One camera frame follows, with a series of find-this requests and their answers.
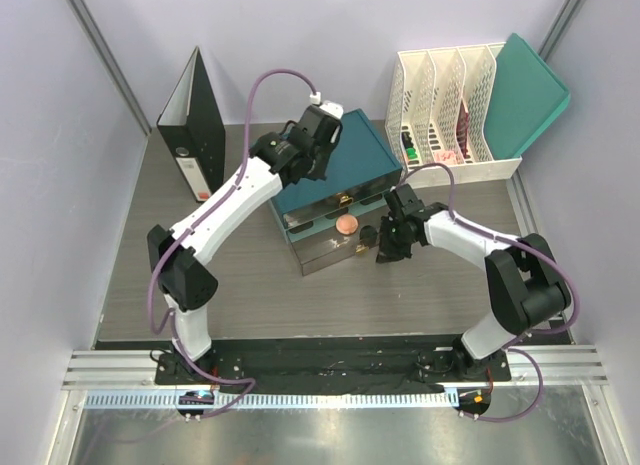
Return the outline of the orange round powder puff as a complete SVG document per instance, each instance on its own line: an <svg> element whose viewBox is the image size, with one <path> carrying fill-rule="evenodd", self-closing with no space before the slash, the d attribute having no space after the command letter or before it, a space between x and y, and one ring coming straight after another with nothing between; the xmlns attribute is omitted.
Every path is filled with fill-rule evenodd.
<svg viewBox="0 0 640 465"><path fill-rule="evenodd" d="M336 219L336 230L345 236L353 235L359 227L359 222L354 215L344 214Z"/></svg>

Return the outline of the teal makeup drawer organizer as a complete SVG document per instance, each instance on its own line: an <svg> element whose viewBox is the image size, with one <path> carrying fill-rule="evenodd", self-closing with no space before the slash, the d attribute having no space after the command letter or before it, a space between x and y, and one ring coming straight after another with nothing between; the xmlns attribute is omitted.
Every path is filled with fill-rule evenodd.
<svg viewBox="0 0 640 465"><path fill-rule="evenodd" d="M339 144L324 181L302 179L269 202L272 214L303 276L357 253L363 226L378 228L386 214L383 198L403 167L383 134L361 109L345 113ZM336 219L354 215L358 230L340 234Z"/></svg>

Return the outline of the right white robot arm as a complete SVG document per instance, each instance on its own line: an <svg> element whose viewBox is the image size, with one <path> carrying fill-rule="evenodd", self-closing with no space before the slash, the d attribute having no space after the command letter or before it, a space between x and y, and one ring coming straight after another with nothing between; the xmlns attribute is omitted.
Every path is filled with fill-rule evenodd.
<svg viewBox="0 0 640 465"><path fill-rule="evenodd" d="M501 235L440 202L424 204L408 184L391 189L384 200L388 214L381 219L378 263L409 259L419 244L485 272L490 312L452 344L452 372L460 378L477 378L498 351L571 304L567 280L542 236Z"/></svg>

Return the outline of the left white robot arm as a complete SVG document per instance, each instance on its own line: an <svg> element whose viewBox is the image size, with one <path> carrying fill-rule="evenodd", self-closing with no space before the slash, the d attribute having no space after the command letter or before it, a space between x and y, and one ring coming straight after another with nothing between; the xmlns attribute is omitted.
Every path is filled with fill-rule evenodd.
<svg viewBox="0 0 640 465"><path fill-rule="evenodd" d="M182 355L179 373L190 383L205 382L213 370L207 316L218 288L209 262L226 239L257 208L302 179L323 180L343 129L341 105L310 105L286 133L261 136L232 177L189 216L147 236L152 268L147 302L161 291L165 321Z"/></svg>

